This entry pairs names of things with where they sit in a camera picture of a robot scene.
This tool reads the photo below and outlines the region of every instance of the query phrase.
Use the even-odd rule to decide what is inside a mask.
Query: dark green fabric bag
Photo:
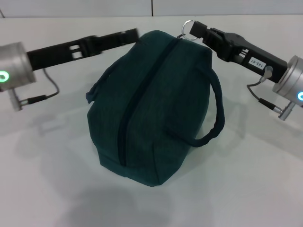
[[[87,93],[94,104],[89,131],[101,165],[148,186],[163,184],[190,146],[200,147],[224,127],[222,91],[211,68],[212,51],[152,31],[110,66]],[[210,85],[216,99],[214,128],[195,137],[204,120]]]

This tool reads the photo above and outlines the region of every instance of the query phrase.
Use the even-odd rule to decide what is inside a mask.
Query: white table
[[[28,51],[88,35],[138,28],[179,35],[195,19],[288,61],[303,56],[303,16],[1,19],[0,44],[22,41]],[[246,84],[253,72],[219,60],[226,126],[219,138],[191,152],[163,186],[120,177],[98,162],[87,124],[85,93],[131,45],[51,67],[60,95],[13,112],[0,95],[0,226],[3,227],[301,227],[303,110],[286,122],[261,106]],[[20,98],[54,91],[42,72],[17,89]],[[284,107],[267,81],[258,95]],[[214,122],[214,96],[204,122]]]

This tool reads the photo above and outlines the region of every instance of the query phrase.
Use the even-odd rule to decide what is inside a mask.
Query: bag handle
[[[91,102],[95,101],[95,98],[98,94],[98,88],[101,84],[103,84],[110,76],[110,74],[116,69],[116,67],[121,62],[121,59],[123,57],[119,58],[117,61],[115,61],[109,68],[105,70],[105,72],[102,74],[100,79],[94,84],[94,86],[90,89],[89,92],[86,93],[85,97],[87,102],[90,104]]]
[[[222,90],[220,81],[216,75],[216,73],[213,71],[213,69],[210,68],[210,70],[206,70],[201,64],[198,64],[197,69],[208,78],[212,89],[214,91],[215,99],[216,99],[216,107],[217,107],[217,115],[216,115],[216,122],[214,123],[214,127],[209,131],[207,135],[205,135],[203,138],[196,140],[195,138],[189,137],[188,135],[185,135],[180,129],[172,129],[167,128],[168,133],[172,136],[177,136],[181,140],[183,140],[185,143],[192,147],[201,147],[205,144],[207,144],[211,139],[217,137],[220,132],[222,131],[224,124],[225,124],[225,117],[224,117],[224,108],[223,108],[223,97],[222,97]]]

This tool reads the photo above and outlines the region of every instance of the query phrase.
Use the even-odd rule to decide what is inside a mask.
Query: cable
[[[262,80],[260,79],[259,82],[255,83],[255,84],[248,84],[246,85],[247,89],[250,91],[250,93],[259,101],[259,103],[261,103],[262,105],[266,106],[267,108],[273,110],[276,113],[281,113],[282,109],[279,108],[278,106],[276,106],[275,104],[263,99],[263,98],[259,98],[252,90],[251,87],[257,86],[260,83],[262,83]]]
[[[250,93],[257,99],[257,100],[260,100],[260,98],[251,90],[250,87],[254,87],[254,86],[257,86],[259,85],[261,82],[259,81],[258,83],[255,83],[255,84],[248,84],[246,85],[247,89],[250,91]]]
[[[2,10],[0,9],[0,15],[5,18],[4,14],[2,13]]]
[[[24,100],[21,100],[20,101],[20,104],[21,106],[24,106],[24,105],[30,105],[30,104],[33,104],[33,103],[37,103],[37,102],[41,102],[43,100],[46,100],[46,99],[49,99],[51,97],[54,97],[56,96],[57,94],[60,93],[60,89],[58,87],[58,85],[55,83],[55,81],[53,81],[53,79],[48,75],[46,69],[43,69],[43,73],[45,74],[46,78],[55,86],[56,88],[56,92],[47,96],[47,95],[42,95],[42,96],[36,96],[36,97],[32,97],[32,98],[28,98],[28,99],[24,99]]]
[[[55,86],[55,88],[57,90],[55,93],[53,93],[53,94],[51,94],[49,96],[46,96],[46,99],[48,99],[48,98],[54,97],[57,94],[59,94],[60,93],[60,89],[59,89],[58,85],[55,83],[55,81],[53,81],[53,79],[48,75],[48,73],[47,73],[47,71],[46,71],[45,68],[43,69],[43,72],[44,72],[46,78],[48,78],[48,80]]]

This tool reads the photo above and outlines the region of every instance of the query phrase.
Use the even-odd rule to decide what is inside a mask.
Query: white label
[[[249,61],[249,64],[253,65],[253,66],[256,66],[257,68],[259,69],[264,69],[266,64],[254,57],[251,57],[250,61]]]

